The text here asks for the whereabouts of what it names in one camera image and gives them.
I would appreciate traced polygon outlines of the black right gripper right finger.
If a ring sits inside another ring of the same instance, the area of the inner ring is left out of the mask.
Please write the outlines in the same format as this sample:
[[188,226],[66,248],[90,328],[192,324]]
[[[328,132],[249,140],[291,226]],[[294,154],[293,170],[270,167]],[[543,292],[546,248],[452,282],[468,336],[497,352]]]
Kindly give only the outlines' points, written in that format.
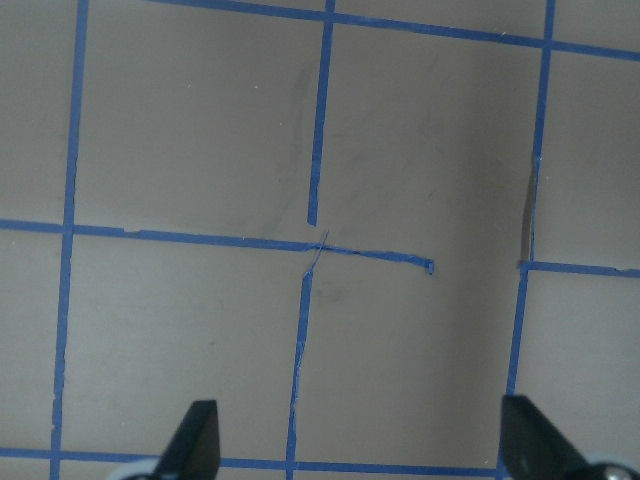
[[524,395],[501,400],[500,457],[512,479],[567,479],[586,458]]

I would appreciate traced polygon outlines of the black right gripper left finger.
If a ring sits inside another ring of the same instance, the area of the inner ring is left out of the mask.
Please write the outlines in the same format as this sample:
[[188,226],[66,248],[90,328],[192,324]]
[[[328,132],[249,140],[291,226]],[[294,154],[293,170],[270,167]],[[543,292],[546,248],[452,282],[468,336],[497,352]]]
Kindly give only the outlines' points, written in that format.
[[220,463],[217,402],[197,400],[183,417],[152,471],[152,478],[213,480]]

